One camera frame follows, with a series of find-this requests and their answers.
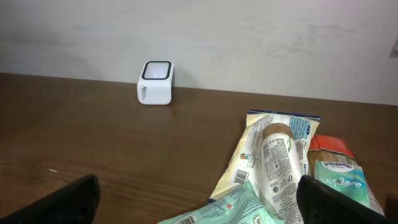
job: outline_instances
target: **wood grain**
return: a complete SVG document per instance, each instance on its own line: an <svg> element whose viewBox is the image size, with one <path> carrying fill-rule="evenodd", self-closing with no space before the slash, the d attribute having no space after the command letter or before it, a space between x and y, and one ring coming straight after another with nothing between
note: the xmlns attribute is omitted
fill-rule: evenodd
<svg viewBox="0 0 398 224"><path fill-rule="evenodd" d="M398 196L396 106L191 88L146 106L135 84L10 74L0 75L0 105L0 217L88 173L102 189L95 223L201 207L248 109L320 115L318 133L348 142L381 205Z"/></svg>

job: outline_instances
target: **black object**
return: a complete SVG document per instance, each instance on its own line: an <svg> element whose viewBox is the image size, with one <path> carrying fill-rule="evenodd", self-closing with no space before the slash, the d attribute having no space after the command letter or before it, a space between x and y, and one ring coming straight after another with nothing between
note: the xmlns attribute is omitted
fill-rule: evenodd
<svg viewBox="0 0 398 224"><path fill-rule="evenodd" d="M308 175L300 179L296 196L304 224L398 223L387 219Z"/></svg>
<svg viewBox="0 0 398 224"><path fill-rule="evenodd" d="M100 202L95 175L75 182L0 219L0 224L90 224Z"/></svg>

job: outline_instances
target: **product packaging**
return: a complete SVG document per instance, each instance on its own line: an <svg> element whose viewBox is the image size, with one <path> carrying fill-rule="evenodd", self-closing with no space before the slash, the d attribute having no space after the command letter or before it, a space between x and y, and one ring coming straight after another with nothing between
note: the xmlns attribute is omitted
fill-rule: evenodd
<svg viewBox="0 0 398 224"><path fill-rule="evenodd" d="M299 157L293 133L287 125L274 123L262 132L262 183L264 205L286 224L303 223L296 200L300 178Z"/></svg>
<svg viewBox="0 0 398 224"><path fill-rule="evenodd" d="M283 224L273 219L257 198L249 181L228 195L193 212L158 224Z"/></svg>
<svg viewBox="0 0 398 224"><path fill-rule="evenodd" d="M246 116L246 129L236 146L228 168L221 176L210 201L216 200L229 192L236 185L250 180L257 196L262 200L259 183L261 175L262 130L272 123L282 123L290 127L297 149L301 174L308 173L307 152L311 138L318 127L320 117L302 114L288 114L275 111L249 110Z"/></svg>
<svg viewBox="0 0 398 224"><path fill-rule="evenodd" d="M345 141L315 135L311 140L308 160L315 179L384 215L366 183L362 168L358 166Z"/></svg>

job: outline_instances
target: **brown bottle cap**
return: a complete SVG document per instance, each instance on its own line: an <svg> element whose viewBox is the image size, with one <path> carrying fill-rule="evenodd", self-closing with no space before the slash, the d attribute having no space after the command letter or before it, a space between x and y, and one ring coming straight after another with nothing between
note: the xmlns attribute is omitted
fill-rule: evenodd
<svg viewBox="0 0 398 224"><path fill-rule="evenodd" d="M266 126L266 128L262 130L262 140L266 139L271 134L276 134L276 133L287 134L288 136L293 138L293 132L289 126L282 123L274 123Z"/></svg>

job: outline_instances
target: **cream colored package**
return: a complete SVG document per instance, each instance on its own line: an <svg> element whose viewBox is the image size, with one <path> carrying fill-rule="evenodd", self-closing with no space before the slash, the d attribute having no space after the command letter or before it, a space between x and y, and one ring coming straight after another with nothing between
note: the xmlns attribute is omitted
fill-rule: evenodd
<svg viewBox="0 0 398 224"><path fill-rule="evenodd" d="M228 168L218 181L210 199L221 198L235 186L243 184L247 180L252 183L260 200L264 198L260 191L261 186L259 186L261 181L261 133L267 125L272 123L286 124L291 128L301 173L308 174L308 147L319 125L319 120L319 116L249 110L246 116L246 129L236 146Z"/></svg>

